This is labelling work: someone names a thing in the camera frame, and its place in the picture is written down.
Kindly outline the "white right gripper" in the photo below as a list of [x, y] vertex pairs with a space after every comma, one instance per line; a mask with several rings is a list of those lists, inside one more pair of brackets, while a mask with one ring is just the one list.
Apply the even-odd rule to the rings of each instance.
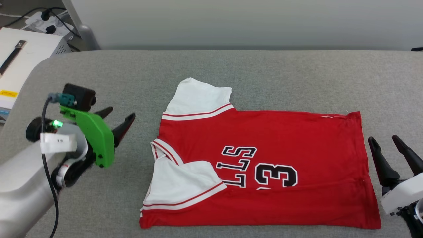
[[[414, 175], [423, 173], [423, 160], [398, 136], [392, 140], [397, 150], [405, 157]], [[393, 187], [399, 183], [400, 175], [392, 169], [382, 154], [382, 149], [374, 137], [368, 138], [375, 169], [380, 185]], [[412, 238], [423, 237], [423, 184], [422, 180], [407, 180], [397, 185], [381, 198], [386, 214], [397, 215], [406, 222]]]

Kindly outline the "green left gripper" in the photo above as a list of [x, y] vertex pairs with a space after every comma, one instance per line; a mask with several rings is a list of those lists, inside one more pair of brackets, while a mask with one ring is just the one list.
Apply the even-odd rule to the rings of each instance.
[[113, 130], [104, 121], [113, 111], [109, 106], [95, 113], [60, 107], [63, 116], [71, 120], [71, 134], [76, 135], [80, 152], [68, 152], [63, 161], [55, 168], [55, 187], [72, 187], [93, 165], [108, 168], [114, 162], [115, 148], [133, 124], [136, 114], [128, 115], [124, 122]]

